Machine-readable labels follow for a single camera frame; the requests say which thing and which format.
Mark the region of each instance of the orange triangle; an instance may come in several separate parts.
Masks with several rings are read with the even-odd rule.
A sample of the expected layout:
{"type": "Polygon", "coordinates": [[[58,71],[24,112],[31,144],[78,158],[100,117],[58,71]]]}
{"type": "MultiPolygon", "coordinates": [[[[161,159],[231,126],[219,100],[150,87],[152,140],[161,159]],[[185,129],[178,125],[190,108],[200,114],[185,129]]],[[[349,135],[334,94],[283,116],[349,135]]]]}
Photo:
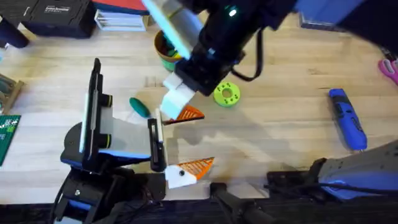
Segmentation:
{"type": "Polygon", "coordinates": [[[170,119],[168,121],[163,121],[163,125],[181,123],[186,121],[193,121],[196,119],[204,119],[205,115],[198,109],[194,108],[193,106],[187,105],[181,111],[179,116],[176,120],[170,119]]]}
{"type": "Polygon", "coordinates": [[[177,164],[181,169],[194,175],[197,180],[201,179],[213,165],[214,157],[207,159],[199,159],[191,162],[183,162],[177,164]]]}

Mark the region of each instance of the blue screwdriver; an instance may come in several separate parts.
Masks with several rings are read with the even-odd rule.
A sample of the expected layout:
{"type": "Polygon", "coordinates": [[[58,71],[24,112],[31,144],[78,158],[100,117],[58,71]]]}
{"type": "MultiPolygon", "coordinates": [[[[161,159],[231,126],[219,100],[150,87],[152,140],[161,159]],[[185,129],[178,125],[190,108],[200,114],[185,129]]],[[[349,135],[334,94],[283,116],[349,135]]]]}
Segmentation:
{"type": "Polygon", "coordinates": [[[331,89],[329,97],[347,145],[353,150],[363,151],[366,149],[368,139],[347,94],[343,89],[331,89]]]}

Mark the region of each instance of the black box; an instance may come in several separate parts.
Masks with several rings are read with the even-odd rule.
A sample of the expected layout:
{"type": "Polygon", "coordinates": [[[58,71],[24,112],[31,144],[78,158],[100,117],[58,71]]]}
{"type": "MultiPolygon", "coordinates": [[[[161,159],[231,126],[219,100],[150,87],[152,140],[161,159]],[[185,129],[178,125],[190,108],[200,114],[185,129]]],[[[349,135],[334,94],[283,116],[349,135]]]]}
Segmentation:
{"type": "Polygon", "coordinates": [[[42,36],[89,38],[95,28],[90,0],[31,0],[22,24],[42,36]]]}

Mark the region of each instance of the green ring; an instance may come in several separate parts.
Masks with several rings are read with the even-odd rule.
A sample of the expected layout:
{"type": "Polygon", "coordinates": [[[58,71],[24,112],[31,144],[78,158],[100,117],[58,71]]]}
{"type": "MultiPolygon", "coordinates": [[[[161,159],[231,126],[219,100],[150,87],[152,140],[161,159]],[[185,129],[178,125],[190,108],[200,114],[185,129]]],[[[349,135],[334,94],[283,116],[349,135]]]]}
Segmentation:
{"type": "Polygon", "coordinates": [[[213,92],[213,97],[216,103],[220,106],[230,107],[235,105],[241,98],[241,91],[239,87],[231,82],[222,82],[218,84],[213,92]],[[223,91],[229,90],[231,92],[230,97],[223,96],[223,91]]]}

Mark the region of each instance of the cable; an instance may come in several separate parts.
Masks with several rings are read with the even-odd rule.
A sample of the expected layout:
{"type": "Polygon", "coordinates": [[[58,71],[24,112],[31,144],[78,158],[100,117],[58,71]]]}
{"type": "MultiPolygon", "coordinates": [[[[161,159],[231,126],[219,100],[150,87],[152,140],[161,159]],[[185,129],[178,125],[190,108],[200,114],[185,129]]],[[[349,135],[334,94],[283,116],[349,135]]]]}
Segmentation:
{"type": "Polygon", "coordinates": [[[263,67],[263,61],[264,61],[264,59],[262,57],[262,31],[264,29],[265,29],[265,27],[261,27],[259,29],[258,33],[257,33],[257,45],[256,45],[256,48],[257,48],[257,51],[256,51],[257,52],[257,59],[256,59],[256,72],[255,72],[254,76],[253,77],[247,77],[245,75],[242,75],[240,72],[236,71],[234,68],[231,69],[231,73],[234,76],[236,76],[236,77],[238,77],[238,78],[240,78],[240,79],[242,79],[242,80],[244,80],[246,82],[251,82],[251,81],[255,80],[256,78],[258,78],[261,75],[262,67],[263,67]]]}
{"type": "Polygon", "coordinates": [[[62,183],[62,185],[61,185],[61,187],[60,187],[60,190],[58,191],[57,196],[55,196],[54,203],[52,204],[51,210],[50,210],[49,224],[53,224],[54,221],[55,221],[55,217],[54,217],[55,207],[57,206],[57,204],[58,204],[58,202],[59,202],[59,200],[60,200],[60,197],[61,197],[61,194],[62,194],[62,193],[61,193],[61,192],[62,192],[62,189],[63,189],[63,187],[65,186],[65,182],[66,182],[67,179],[69,178],[70,172],[68,173],[68,175],[67,175],[67,177],[65,178],[65,180],[63,180],[63,183],[62,183]]]}
{"type": "Polygon", "coordinates": [[[314,187],[331,187],[334,189],[351,190],[351,191],[364,192],[364,193],[369,193],[369,194],[388,195],[388,196],[394,196],[394,197],[398,196],[398,190],[369,189],[369,188],[364,188],[364,187],[352,187],[349,185],[341,185],[341,184],[326,184],[326,183],[304,184],[304,185],[292,187],[290,189],[281,189],[281,188],[274,187],[271,185],[264,186],[264,188],[267,188],[269,190],[276,190],[282,194],[286,194],[286,195],[290,195],[290,196],[294,195],[296,197],[303,197],[303,195],[297,194],[297,193],[295,193],[295,191],[308,189],[308,188],[314,188],[314,187]]]}
{"type": "Polygon", "coordinates": [[[310,188],[310,187],[332,187],[334,189],[342,189],[342,190],[352,190],[356,192],[364,192],[369,194],[379,194],[379,195],[388,195],[388,196],[398,196],[398,190],[378,190],[378,189],[369,189],[365,187],[352,187],[349,185],[342,184],[309,184],[294,187],[294,189],[302,189],[302,188],[310,188]]]}

